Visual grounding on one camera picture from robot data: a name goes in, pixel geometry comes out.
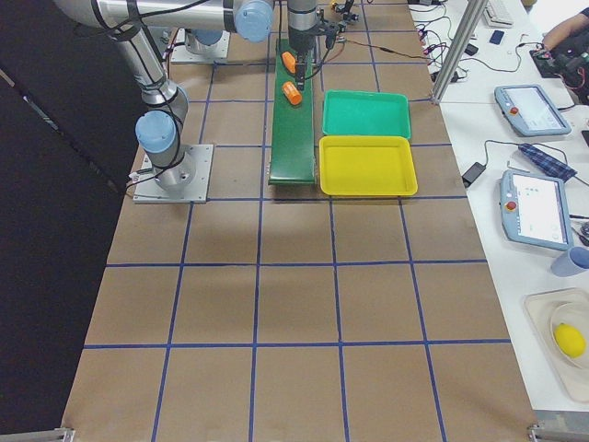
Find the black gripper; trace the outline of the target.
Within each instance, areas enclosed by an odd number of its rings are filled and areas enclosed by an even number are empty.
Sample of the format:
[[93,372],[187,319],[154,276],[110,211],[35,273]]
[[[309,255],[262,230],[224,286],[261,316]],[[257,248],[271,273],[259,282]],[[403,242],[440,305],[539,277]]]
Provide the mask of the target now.
[[314,29],[318,23],[316,0],[287,0],[288,39],[297,54],[294,79],[298,90],[305,89],[306,55],[314,46]]
[[327,15],[324,8],[318,8],[318,36],[325,38],[326,46],[334,46],[338,36],[358,22],[359,14],[353,8],[353,0],[331,1]]

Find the person hand at desk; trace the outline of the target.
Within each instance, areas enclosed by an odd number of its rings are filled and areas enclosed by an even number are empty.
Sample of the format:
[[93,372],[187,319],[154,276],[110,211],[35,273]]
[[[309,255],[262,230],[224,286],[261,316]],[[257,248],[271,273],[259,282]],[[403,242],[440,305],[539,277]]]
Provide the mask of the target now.
[[570,36],[586,29],[588,27],[588,16],[577,14],[570,17],[551,29],[542,41],[544,49],[553,50]]

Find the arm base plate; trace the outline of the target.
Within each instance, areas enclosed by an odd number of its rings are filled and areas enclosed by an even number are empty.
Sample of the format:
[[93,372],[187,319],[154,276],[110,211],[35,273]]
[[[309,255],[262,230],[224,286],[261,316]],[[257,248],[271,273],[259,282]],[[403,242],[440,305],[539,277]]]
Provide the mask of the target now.
[[182,162],[155,179],[151,160],[144,154],[142,168],[145,174],[137,177],[132,200],[136,204],[204,204],[207,200],[213,145],[182,145],[185,150]]
[[225,64],[230,34],[219,30],[180,29],[170,55],[173,64]]

